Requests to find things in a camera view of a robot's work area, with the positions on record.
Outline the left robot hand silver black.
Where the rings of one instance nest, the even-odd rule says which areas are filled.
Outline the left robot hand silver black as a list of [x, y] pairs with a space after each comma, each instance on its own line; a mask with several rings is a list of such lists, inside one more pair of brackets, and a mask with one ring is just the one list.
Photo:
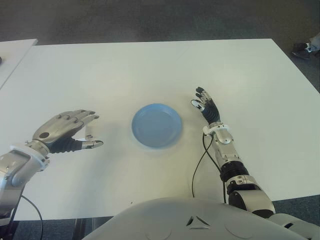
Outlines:
[[99, 116], [91, 110], [75, 110], [60, 113], [39, 127], [26, 145], [43, 156], [68, 153], [102, 146], [101, 140], [80, 141], [73, 136]]

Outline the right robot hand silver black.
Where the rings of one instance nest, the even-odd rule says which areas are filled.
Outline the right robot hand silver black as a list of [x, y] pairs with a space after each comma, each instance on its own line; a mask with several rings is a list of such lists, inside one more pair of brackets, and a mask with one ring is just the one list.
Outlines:
[[198, 99], [191, 100], [191, 104], [198, 109], [209, 125], [220, 122], [220, 113], [211, 96], [202, 88], [196, 88], [195, 96]]

